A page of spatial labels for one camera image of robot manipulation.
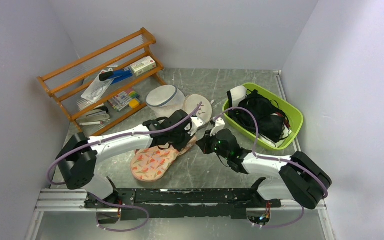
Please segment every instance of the white container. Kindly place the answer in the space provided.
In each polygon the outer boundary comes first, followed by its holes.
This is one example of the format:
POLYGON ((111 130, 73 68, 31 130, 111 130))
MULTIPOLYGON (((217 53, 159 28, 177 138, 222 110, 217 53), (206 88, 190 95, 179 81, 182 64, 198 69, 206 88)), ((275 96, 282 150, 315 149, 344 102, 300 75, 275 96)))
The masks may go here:
POLYGON ((177 110, 183 109, 185 95, 173 85, 159 86, 146 96, 146 104, 157 118, 169 118, 177 110))

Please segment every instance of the blue object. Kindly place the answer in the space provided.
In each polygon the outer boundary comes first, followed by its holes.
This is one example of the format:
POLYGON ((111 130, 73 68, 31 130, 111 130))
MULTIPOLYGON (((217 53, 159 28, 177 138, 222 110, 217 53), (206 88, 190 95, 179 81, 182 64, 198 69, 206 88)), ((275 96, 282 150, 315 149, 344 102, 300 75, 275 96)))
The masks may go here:
POLYGON ((112 73, 113 75, 108 78, 108 79, 114 79, 111 85, 121 82, 133 76, 132 71, 128 68, 113 71, 112 73))

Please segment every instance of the round lid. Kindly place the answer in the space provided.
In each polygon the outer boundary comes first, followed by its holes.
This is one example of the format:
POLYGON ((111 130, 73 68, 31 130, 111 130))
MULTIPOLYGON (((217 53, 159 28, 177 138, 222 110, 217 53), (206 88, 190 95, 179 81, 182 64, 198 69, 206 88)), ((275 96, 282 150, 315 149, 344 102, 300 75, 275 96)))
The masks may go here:
POLYGON ((178 88, 173 85, 159 86, 146 96, 146 104, 151 107, 161 107, 170 102, 177 94, 178 88))
POLYGON ((202 102, 202 105, 196 113, 196 116, 207 124, 210 122, 211 116, 213 115, 213 107, 211 106, 210 101, 208 101, 205 97, 198 94, 187 96, 184 100, 183 110, 187 114, 190 114, 195 110, 195 108, 197 108, 197 105, 200 104, 200 102, 202 102))

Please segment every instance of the yellow object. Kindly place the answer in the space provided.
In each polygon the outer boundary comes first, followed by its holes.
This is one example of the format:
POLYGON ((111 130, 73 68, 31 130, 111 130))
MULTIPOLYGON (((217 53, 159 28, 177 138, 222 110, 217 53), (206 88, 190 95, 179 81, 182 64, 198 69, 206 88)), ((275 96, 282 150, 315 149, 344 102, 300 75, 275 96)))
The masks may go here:
POLYGON ((135 109, 137 107, 139 107, 140 103, 139 101, 135 98, 135 99, 132 99, 129 103, 128 103, 128 106, 131 107, 132 109, 135 109))

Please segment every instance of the oven mitt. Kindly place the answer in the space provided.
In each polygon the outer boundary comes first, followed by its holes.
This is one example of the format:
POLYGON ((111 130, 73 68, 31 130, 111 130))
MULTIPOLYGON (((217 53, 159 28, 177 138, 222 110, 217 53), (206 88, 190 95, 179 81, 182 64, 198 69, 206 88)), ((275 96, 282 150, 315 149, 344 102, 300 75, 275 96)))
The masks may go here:
POLYGON ((155 182, 162 178, 178 156, 185 154, 197 142, 194 136, 180 152, 170 146, 168 149, 159 149, 154 146, 137 150, 130 161, 130 170, 133 177, 143 182, 155 182))

